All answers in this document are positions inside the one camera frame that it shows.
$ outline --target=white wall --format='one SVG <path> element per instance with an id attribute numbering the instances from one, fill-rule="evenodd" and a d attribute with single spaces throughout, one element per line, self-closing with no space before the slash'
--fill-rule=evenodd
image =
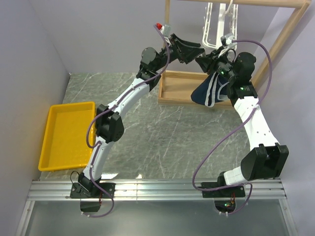
<path id="1" fill-rule="evenodd" d="M 262 43 L 270 46 L 292 10 L 279 9 Z M 315 5 L 312 3 L 300 24 L 275 60 L 271 88 L 262 103 L 266 120 L 289 157 L 281 174 L 299 235 L 315 232 L 315 76 L 313 46 Z M 257 50 L 256 56 L 265 57 Z M 266 83 L 259 90 L 262 94 Z"/>
<path id="2" fill-rule="evenodd" d="M 0 229 L 11 236 L 39 176 L 49 107 L 62 102 L 69 75 L 28 1 L 1 1 L 0 29 Z"/>
<path id="3" fill-rule="evenodd" d="M 137 72 L 142 50 L 161 48 L 153 24 L 164 22 L 164 0 L 30 1 L 69 72 Z M 201 42 L 206 5 L 172 0 L 172 32 Z M 239 38 L 260 41 L 276 12 L 274 7 L 239 6 Z M 255 49 L 255 45 L 239 45 L 239 52 Z M 195 62 L 173 62 L 169 69 L 201 72 Z"/>

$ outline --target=yellow plastic bin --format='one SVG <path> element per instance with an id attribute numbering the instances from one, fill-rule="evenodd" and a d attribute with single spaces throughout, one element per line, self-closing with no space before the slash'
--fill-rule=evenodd
<path id="1" fill-rule="evenodd" d="M 94 117 L 94 102 L 51 106 L 38 169 L 57 171 L 86 167 L 93 151 L 86 144 L 86 133 Z M 89 141 L 90 144 L 95 141 L 94 125 Z"/>

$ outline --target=red button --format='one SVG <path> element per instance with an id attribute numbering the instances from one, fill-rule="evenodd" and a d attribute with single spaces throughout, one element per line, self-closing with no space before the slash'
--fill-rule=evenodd
<path id="1" fill-rule="evenodd" d="M 158 30 L 161 30 L 162 27 L 163 27 L 163 25 L 161 25 L 160 23 L 157 23 Z"/>

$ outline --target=marble table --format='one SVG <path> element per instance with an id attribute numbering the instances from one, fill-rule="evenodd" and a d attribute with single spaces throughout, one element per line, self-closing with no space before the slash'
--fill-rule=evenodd
<path id="1" fill-rule="evenodd" d="M 134 73 L 72 74 L 63 103 L 106 105 L 134 77 Z M 111 149 L 104 173 L 120 179 L 191 178 L 206 153 L 241 123 L 234 110 L 159 105 L 157 92 L 158 87 L 127 113 L 125 133 Z M 216 178 L 237 167 L 248 152 L 249 142 L 242 129 L 217 148 L 197 177 Z M 71 172 L 43 172 L 40 179 L 69 180 Z"/>

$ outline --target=dark blue fabric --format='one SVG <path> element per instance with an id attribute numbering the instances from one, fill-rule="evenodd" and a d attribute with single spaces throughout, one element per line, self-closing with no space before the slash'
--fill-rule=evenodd
<path id="1" fill-rule="evenodd" d="M 192 92 L 190 97 L 197 104 L 211 107 L 214 103 L 228 99 L 227 83 L 228 80 L 218 73 L 211 74 Z"/>

